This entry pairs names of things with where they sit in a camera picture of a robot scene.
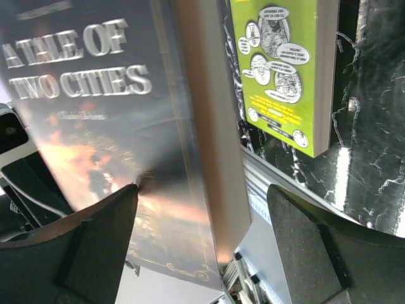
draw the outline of book display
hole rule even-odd
[[[218,259],[232,258],[237,246],[217,233],[231,239],[231,218],[218,217],[231,207],[229,191],[219,191],[210,205],[215,185],[206,188],[204,179],[218,177],[201,170],[200,157],[204,161],[208,152],[199,149],[204,141],[195,126],[200,118],[194,116],[177,18],[169,0],[10,1],[1,10],[1,77],[75,211],[136,183],[139,204],[127,260],[221,289]],[[217,32],[220,38],[221,28]],[[250,219],[237,130],[230,123],[238,153],[221,165],[225,174],[240,177],[233,180],[240,190],[232,193],[238,197],[233,207],[243,213],[239,239]]]
[[[318,156],[329,147],[339,1],[230,7],[246,121]]]
[[[249,121],[243,92],[246,81],[253,79],[242,73],[246,66],[239,59],[238,38],[243,33],[234,28],[232,3],[263,2],[222,2],[240,141],[247,153],[260,157],[278,183],[314,204],[369,228],[405,236],[403,72],[398,51],[402,36],[396,30],[402,22],[403,3],[340,1],[330,147],[316,158]]]

